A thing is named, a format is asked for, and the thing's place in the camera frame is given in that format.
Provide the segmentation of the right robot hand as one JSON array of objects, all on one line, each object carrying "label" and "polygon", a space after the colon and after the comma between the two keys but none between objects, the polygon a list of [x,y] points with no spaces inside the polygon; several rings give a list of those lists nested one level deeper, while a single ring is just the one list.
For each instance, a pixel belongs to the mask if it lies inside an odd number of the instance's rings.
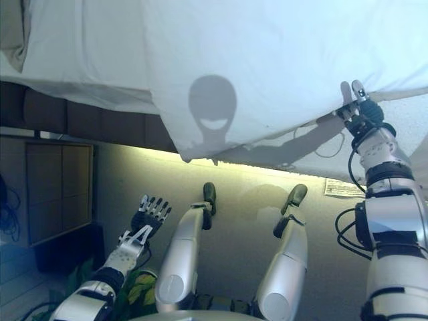
[{"label": "right robot hand", "polygon": [[353,137],[362,137],[383,123],[384,114],[381,107],[364,89],[362,82],[353,80],[350,89],[356,99],[339,108],[336,114],[343,120]]}]

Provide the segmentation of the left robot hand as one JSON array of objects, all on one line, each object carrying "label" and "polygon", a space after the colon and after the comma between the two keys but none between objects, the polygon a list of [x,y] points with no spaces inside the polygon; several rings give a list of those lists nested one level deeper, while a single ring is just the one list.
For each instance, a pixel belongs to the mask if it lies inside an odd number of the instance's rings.
[{"label": "left robot hand", "polygon": [[148,225],[152,227],[152,231],[148,234],[150,239],[165,222],[171,209],[169,202],[162,197],[144,195],[140,200],[138,211],[132,217],[130,234],[134,235]]}]

